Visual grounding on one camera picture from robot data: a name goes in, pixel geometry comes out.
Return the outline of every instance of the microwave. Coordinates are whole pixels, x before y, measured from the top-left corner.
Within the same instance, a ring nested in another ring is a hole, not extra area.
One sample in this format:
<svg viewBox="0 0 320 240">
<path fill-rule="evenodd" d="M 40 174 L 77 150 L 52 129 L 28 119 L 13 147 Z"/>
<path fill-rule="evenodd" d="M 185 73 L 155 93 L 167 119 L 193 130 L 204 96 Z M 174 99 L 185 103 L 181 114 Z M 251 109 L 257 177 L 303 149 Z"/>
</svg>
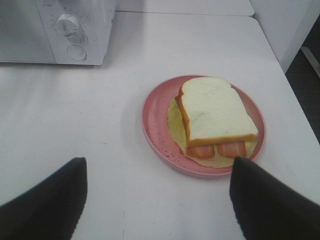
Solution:
<svg viewBox="0 0 320 240">
<path fill-rule="evenodd" d="M 116 0 L 0 0 L 0 62 L 101 65 Z"/>
</svg>

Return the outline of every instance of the white table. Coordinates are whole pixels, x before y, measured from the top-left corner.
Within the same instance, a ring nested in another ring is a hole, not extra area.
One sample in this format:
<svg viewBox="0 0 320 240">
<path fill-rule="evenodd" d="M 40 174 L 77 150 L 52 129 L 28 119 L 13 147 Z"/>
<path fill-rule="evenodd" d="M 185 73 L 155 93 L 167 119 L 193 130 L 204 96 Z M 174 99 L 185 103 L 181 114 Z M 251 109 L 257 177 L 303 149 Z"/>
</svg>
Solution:
<svg viewBox="0 0 320 240">
<path fill-rule="evenodd" d="M 230 176 L 179 173 L 144 137 L 145 97 L 186 74 L 248 93 L 266 122 L 257 163 L 320 204 L 319 143 L 255 19 L 117 13 L 106 58 L 101 67 L 0 65 L 0 204 L 83 156 L 88 196 L 72 239 L 244 239 Z"/>
<path fill-rule="evenodd" d="M 167 14 L 250 16 L 250 0 L 117 0 L 117 11 Z"/>
</svg>

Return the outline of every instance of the white bread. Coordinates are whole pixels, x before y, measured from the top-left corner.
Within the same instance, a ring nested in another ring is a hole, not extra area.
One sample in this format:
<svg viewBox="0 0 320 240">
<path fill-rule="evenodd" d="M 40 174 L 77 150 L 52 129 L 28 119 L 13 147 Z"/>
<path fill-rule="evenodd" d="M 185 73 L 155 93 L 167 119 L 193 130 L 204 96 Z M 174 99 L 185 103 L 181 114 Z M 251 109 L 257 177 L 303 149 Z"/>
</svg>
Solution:
<svg viewBox="0 0 320 240">
<path fill-rule="evenodd" d="M 177 102 L 188 147 L 252 141 L 258 136 L 238 93 L 223 78 L 197 77 L 186 81 Z"/>
</svg>

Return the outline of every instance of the sandwich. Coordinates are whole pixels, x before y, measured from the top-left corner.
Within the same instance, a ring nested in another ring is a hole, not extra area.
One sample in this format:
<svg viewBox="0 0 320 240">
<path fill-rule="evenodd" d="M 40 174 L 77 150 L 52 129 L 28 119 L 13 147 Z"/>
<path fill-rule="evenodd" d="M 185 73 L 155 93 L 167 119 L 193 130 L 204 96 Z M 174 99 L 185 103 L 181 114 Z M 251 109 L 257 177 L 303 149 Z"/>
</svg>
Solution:
<svg viewBox="0 0 320 240">
<path fill-rule="evenodd" d="M 167 127 L 181 154 L 205 167 L 226 168 L 249 158 L 258 129 L 231 84 L 219 77 L 186 81 L 170 101 Z"/>
</svg>

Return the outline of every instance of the microwave dial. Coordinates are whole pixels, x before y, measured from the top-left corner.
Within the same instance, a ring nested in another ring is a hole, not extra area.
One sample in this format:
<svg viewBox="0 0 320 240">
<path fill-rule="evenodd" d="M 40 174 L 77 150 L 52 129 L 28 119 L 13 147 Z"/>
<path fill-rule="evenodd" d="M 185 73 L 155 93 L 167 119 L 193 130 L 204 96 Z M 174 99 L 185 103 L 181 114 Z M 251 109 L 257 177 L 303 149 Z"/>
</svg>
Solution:
<svg viewBox="0 0 320 240">
<path fill-rule="evenodd" d="M 77 17 L 68 13 L 61 14 L 55 25 L 58 31 L 69 39 L 75 38 L 83 30 Z"/>
</svg>

